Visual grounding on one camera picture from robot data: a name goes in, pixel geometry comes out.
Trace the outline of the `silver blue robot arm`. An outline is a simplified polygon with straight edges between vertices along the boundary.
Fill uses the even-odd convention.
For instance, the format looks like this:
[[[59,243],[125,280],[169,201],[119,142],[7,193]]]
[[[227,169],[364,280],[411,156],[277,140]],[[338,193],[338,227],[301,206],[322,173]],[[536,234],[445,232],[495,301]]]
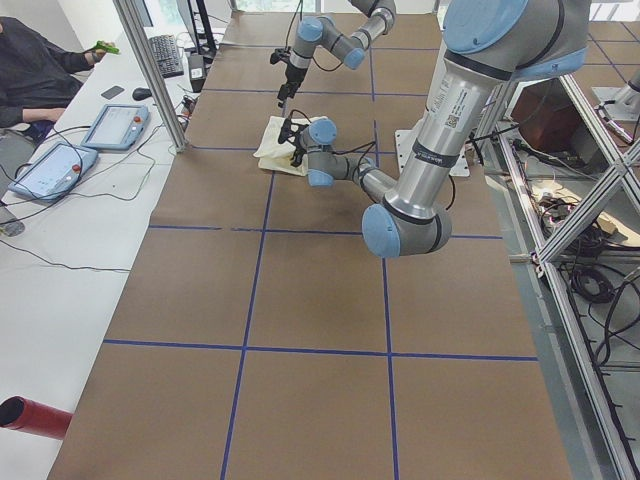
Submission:
[[[324,48],[341,65],[356,70],[371,44],[393,28],[396,17],[394,1],[351,1],[351,5],[367,16],[367,21],[352,34],[346,35],[339,31],[334,20],[328,16],[303,16],[297,26],[293,45],[276,48],[271,54],[272,65],[278,62],[286,64],[286,81],[277,95],[279,107],[283,107],[288,98],[295,96],[317,47]]]
[[[369,250],[382,258],[426,254],[443,247],[451,221],[439,190],[493,89],[578,70],[586,57],[587,1],[453,1],[443,22],[444,76],[431,94],[399,178],[366,160],[337,154],[335,124],[285,120],[279,143],[308,161],[308,182],[351,180],[373,200],[362,218]]]

